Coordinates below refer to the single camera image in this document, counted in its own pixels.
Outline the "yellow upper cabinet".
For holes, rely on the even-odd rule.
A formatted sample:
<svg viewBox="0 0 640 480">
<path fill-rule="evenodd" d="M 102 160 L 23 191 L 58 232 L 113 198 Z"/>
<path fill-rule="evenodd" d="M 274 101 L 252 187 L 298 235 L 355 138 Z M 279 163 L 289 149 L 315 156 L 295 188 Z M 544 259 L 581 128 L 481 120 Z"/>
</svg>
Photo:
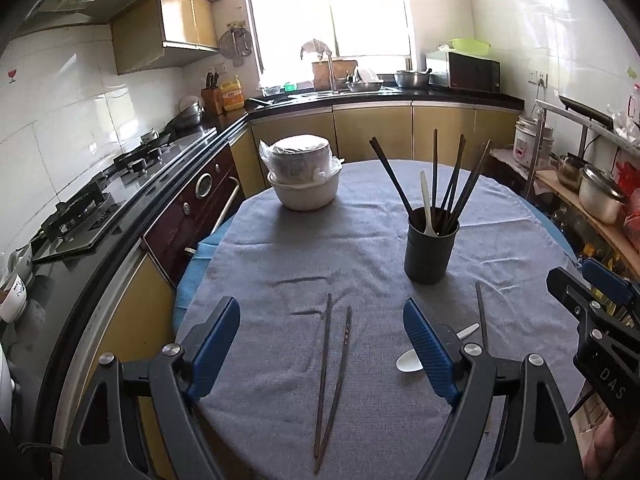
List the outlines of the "yellow upper cabinet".
<svg viewBox="0 0 640 480">
<path fill-rule="evenodd" d="M 182 67 L 218 52 L 213 3 L 138 0 L 111 21 L 119 75 Z"/>
</svg>

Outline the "steel pot on shelf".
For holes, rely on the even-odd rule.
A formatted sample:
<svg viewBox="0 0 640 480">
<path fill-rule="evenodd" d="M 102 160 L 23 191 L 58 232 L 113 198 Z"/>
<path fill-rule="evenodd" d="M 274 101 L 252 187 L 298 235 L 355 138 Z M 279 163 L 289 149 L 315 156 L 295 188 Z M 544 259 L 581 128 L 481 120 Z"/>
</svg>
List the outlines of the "steel pot on shelf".
<svg viewBox="0 0 640 480">
<path fill-rule="evenodd" d="M 626 204 L 626 195 L 615 181 L 599 168 L 587 164 L 580 173 L 580 204 L 590 216 L 607 226 L 612 226 Z"/>
</svg>

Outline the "wooden knife block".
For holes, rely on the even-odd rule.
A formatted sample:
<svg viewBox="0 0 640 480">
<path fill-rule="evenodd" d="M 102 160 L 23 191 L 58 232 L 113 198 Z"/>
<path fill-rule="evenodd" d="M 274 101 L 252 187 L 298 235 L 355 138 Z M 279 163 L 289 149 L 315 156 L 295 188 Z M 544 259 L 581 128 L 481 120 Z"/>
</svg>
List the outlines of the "wooden knife block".
<svg viewBox="0 0 640 480">
<path fill-rule="evenodd" d="M 205 88 L 201 90 L 201 98 L 204 102 L 204 110 L 208 116 L 220 116 L 224 114 L 224 102 L 218 87 L 219 74 L 208 72 L 205 77 Z"/>
</svg>

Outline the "green plastic basin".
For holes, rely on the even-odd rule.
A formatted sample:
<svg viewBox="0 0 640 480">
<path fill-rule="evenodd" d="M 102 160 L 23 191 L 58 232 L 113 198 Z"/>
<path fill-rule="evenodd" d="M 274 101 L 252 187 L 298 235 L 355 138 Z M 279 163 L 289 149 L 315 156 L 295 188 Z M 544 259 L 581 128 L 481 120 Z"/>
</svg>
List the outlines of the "green plastic basin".
<svg viewBox="0 0 640 480">
<path fill-rule="evenodd" d="M 474 38 L 454 38 L 449 41 L 451 50 L 472 56 L 487 56 L 490 44 Z"/>
</svg>

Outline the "black chopstick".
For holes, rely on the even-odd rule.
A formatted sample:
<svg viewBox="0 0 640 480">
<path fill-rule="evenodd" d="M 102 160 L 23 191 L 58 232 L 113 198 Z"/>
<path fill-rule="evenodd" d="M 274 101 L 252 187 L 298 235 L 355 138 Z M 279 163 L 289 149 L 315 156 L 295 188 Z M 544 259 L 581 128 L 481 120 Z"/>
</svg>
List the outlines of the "black chopstick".
<svg viewBox="0 0 640 480">
<path fill-rule="evenodd" d="M 410 205 L 410 202 L 408 200 L 408 197 L 406 196 L 406 193 L 404 192 L 404 190 L 402 189 L 395 171 L 393 170 L 392 166 L 390 166 L 390 162 L 388 161 L 382 146 L 380 144 L 380 142 L 378 142 L 378 139 L 375 136 L 372 136 L 372 138 L 369 141 L 369 144 L 371 145 L 372 150 L 375 152 L 376 157 L 378 158 L 378 160 L 381 162 L 382 166 L 384 167 L 386 174 L 388 175 L 388 177 L 390 178 L 390 180 L 393 183 L 393 186 L 396 190 L 396 192 L 399 195 L 399 198 L 401 200 L 401 203 L 404 205 L 405 210 L 407 211 L 408 217 L 412 218 L 412 214 L 413 214 L 413 209 Z"/>
<path fill-rule="evenodd" d="M 434 128 L 433 130 L 433 160 L 432 160 L 432 203 L 431 203 L 431 213 L 432 213 L 432 227 L 435 231 L 436 226 L 436 200 L 437 200 L 437 188 L 438 188 L 438 130 Z"/>
<path fill-rule="evenodd" d="M 462 214 L 462 210 L 464 209 L 466 203 L 468 202 L 473 188 L 476 185 L 478 178 L 480 177 L 480 173 L 482 172 L 484 163 L 486 162 L 486 158 L 489 155 L 491 147 L 491 140 L 487 140 L 484 146 L 484 150 L 480 155 L 474 169 L 466 180 L 462 193 L 458 197 L 457 203 L 454 205 L 454 210 L 448 217 L 448 222 L 445 226 L 445 233 L 448 234 L 450 230 L 454 227 L 454 224 L 459 220 L 460 214 Z"/>
<path fill-rule="evenodd" d="M 476 292 L 476 300 L 477 300 L 477 307 L 478 307 L 478 315 L 480 316 L 480 334 L 482 335 L 483 348 L 485 351 L 488 351 L 489 344 L 488 344 L 487 320 L 486 320 L 484 299 L 482 294 L 482 286 L 480 286 L 480 282 L 475 283 L 475 292 Z"/>
<path fill-rule="evenodd" d="M 448 216 L 450 215 L 450 208 L 452 206 L 452 201 L 454 200 L 454 193 L 456 192 L 457 182 L 458 182 L 458 174 L 460 171 L 460 166 L 462 162 L 462 155 L 464 152 L 466 144 L 465 135 L 463 133 L 460 134 L 458 151 L 456 161 L 454 162 L 454 169 L 451 171 L 451 176 L 448 182 L 448 186 L 446 189 L 446 193 L 444 199 L 442 200 L 442 206 L 440 209 L 440 226 L 443 228 L 446 224 Z"/>
<path fill-rule="evenodd" d="M 456 164 L 454 165 L 454 170 L 452 170 L 447 192 L 445 194 L 445 199 L 444 199 L 444 202 L 442 203 L 442 222 L 440 222 L 440 226 L 442 227 L 442 233 L 446 232 L 447 224 L 451 214 L 452 201 L 454 200 L 454 196 L 456 195 L 460 165 L 461 165 L 461 160 L 458 159 L 456 161 Z"/>
<path fill-rule="evenodd" d="M 321 430 L 323 419 L 324 395 L 326 394 L 326 372 L 328 371 L 329 344 L 331 331 L 331 315 L 332 315 L 332 295 L 326 297 L 326 312 L 324 312 L 324 327 L 322 337 L 321 367 L 318 389 L 318 402 L 316 423 L 314 424 L 314 459 L 319 457 L 321 445 Z"/>
<path fill-rule="evenodd" d="M 341 346 L 340 362 L 338 363 L 338 373 L 337 373 L 334 393 L 331 400 L 329 415 L 326 418 L 326 424 L 322 425 L 320 454 L 318 458 L 314 459 L 314 469 L 312 470 L 312 472 L 314 473 L 315 476 L 320 472 L 322 468 L 324 456 L 326 456 L 326 450 L 328 449 L 328 446 L 331 440 L 338 406 L 340 405 L 345 376 L 346 376 L 346 368 L 348 363 L 351 333 L 352 333 L 352 306 L 348 306 L 345 314 L 343 341 Z"/>
</svg>

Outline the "wooden shelf rack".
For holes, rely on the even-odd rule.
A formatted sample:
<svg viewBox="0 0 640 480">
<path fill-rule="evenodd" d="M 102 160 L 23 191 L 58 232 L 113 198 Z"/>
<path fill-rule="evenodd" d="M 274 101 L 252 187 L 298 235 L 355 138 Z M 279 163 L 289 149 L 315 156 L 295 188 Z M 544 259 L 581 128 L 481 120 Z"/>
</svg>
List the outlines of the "wooden shelf rack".
<svg viewBox="0 0 640 480">
<path fill-rule="evenodd" d="M 561 96 L 561 106 L 536 100 L 534 117 L 521 117 L 516 122 L 516 139 L 510 150 L 493 148 L 492 157 L 518 170 L 526 180 L 524 197 L 530 202 L 540 193 L 551 192 L 578 209 L 597 232 L 620 256 L 627 273 L 639 276 L 639 233 L 632 228 L 639 218 L 620 222 L 627 207 L 628 194 L 617 185 L 610 172 L 599 169 L 584 156 L 587 136 L 614 143 L 631 156 L 639 156 L 639 125 L 634 118 L 617 118 L 585 104 Z M 546 151 L 552 141 L 547 116 L 555 114 L 582 127 L 578 153 L 554 156 Z"/>
</svg>

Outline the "dark red built-in oven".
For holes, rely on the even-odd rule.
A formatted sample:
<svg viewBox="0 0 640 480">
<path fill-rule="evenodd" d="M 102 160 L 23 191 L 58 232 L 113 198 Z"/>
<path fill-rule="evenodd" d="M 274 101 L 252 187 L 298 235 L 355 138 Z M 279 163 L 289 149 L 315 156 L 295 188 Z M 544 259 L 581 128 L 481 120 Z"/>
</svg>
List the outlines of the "dark red built-in oven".
<svg viewBox="0 0 640 480">
<path fill-rule="evenodd" d="M 173 288 L 186 272 L 198 243 L 235 214 L 243 200 L 227 144 L 194 174 L 143 235 L 146 250 Z"/>
</svg>

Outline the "white stacked bowls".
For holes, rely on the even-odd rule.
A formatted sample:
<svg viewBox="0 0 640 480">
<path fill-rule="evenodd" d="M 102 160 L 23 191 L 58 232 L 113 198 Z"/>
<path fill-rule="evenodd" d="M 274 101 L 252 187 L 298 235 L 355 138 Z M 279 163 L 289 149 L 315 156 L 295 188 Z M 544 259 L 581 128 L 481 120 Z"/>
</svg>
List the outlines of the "white stacked bowls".
<svg viewBox="0 0 640 480">
<path fill-rule="evenodd" d="M 260 141 L 260 159 L 281 204 L 294 211 L 314 211 L 334 200 L 343 159 L 322 136 L 296 134 L 268 145 Z"/>
</svg>

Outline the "white rice cooker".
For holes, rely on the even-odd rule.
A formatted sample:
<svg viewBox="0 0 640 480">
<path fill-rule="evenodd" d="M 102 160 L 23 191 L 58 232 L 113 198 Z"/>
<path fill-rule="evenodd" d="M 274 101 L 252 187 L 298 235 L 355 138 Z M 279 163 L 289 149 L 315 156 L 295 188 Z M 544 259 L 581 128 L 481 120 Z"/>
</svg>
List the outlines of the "white rice cooker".
<svg viewBox="0 0 640 480">
<path fill-rule="evenodd" d="M 538 130 L 536 119 L 524 115 L 518 116 L 518 120 L 515 123 L 512 155 L 515 161 L 525 168 L 529 168 L 533 160 Z M 552 145 L 553 129 L 544 126 L 538 150 L 538 169 L 549 169 L 551 167 Z"/>
</svg>

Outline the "white plastic spoon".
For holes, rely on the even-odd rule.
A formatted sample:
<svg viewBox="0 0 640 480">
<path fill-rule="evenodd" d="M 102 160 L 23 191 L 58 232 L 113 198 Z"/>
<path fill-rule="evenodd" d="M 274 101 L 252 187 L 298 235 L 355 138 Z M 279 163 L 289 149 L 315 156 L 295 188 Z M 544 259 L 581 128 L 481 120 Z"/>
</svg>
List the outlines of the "white plastic spoon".
<svg viewBox="0 0 640 480">
<path fill-rule="evenodd" d="M 430 191 L 428 190 L 426 174 L 423 170 L 420 171 L 420 185 L 423 200 L 423 209 L 425 214 L 424 234 L 429 236 L 436 236 L 437 233 L 434 230 L 432 219 L 431 195 Z"/>
<path fill-rule="evenodd" d="M 401 373 L 415 373 L 424 370 L 425 365 L 431 365 L 446 356 L 440 344 L 427 341 L 420 348 L 413 348 L 402 354 L 396 361 L 396 367 Z"/>
</svg>

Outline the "yellow oil bottle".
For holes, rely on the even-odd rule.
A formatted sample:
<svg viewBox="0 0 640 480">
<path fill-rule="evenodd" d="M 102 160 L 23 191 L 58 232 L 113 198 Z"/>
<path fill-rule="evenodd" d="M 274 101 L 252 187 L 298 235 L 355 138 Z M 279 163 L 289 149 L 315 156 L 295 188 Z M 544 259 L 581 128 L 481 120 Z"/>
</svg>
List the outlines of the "yellow oil bottle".
<svg viewBox="0 0 640 480">
<path fill-rule="evenodd" d="M 222 107 L 226 113 L 235 112 L 244 107 L 244 93 L 238 76 L 219 85 Z"/>
</svg>

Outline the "gas stove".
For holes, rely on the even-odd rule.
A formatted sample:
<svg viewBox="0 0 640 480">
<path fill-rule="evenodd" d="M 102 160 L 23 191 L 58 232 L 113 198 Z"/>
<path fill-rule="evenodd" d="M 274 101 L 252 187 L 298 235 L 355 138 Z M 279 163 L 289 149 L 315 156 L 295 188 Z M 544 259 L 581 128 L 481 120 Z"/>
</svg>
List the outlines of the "gas stove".
<svg viewBox="0 0 640 480">
<path fill-rule="evenodd" d="M 110 226 L 146 192 L 170 177 L 173 166 L 217 132 L 197 126 L 183 132 L 165 130 L 148 142 L 114 158 L 42 222 L 30 242 L 35 264 L 58 261 L 88 252 Z"/>
</svg>

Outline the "black utensil holder cup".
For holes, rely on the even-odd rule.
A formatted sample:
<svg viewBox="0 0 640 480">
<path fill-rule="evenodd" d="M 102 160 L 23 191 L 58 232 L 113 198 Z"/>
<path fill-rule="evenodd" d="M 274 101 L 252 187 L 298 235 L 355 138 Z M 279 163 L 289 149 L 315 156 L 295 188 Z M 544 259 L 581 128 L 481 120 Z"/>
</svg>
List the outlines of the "black utensil holder cup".
<svg viewBox="0 0 640 480">
<path fill-rule="evenodd" d="M 405 272 L 413 282 L 434 285 L 446 274 L 460 223 L 456 222 L 444 236 L 431 236 L 424 233 L 424 208 L 416 208 L 413 213 L 416 222 L 409 221 Z"/>
</svg>

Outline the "wicker basket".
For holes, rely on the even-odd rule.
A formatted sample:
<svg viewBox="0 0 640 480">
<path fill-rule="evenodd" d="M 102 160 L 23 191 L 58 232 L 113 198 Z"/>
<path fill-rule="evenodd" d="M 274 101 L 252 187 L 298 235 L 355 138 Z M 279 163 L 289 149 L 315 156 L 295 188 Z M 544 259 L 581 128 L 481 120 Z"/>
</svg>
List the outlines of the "wicker basket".
<svg viewBox="0 0 640 480">
<path fill-rule="evenodd" d="M 332 66 L 329 66 L 328 61 L 312 62 L 314 90 L 346 89 L 346 79 L 355 73 L 357 66 L 356 60 L 343 60 L 342 58 L 333 60 Z"/>
</svg>

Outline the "yellow lower cabinets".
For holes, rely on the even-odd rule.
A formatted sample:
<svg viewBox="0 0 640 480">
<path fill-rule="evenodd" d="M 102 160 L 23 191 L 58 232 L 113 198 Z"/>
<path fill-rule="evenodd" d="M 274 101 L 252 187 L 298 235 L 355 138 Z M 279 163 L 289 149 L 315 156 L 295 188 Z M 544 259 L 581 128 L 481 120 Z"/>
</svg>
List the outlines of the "yellow lower cabinets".
<svg viewBox="0 0 640 480">
<path fill-rule="evenodd" d="M 247 197 L 268 186 L 259 143 L 271 144 L 301 133 L 325 138 L 333 153 L 346 162 L 372 159 L 372 136 L 391 159 L 429 162 L 433 132 L 437 131 L 438 161 L 446 166 L 456 161 L 459 138 L 464 136 L 461 166 L 470 170 L 486 145 L 507 148 L 512 143 L 522 111 L 520 100 L 495 102 L 468 96 L 338 94 L 318 100 L 298 99 L 248 112 L 240 131 L 232 136 L 231 153 Z"/>
</svg>

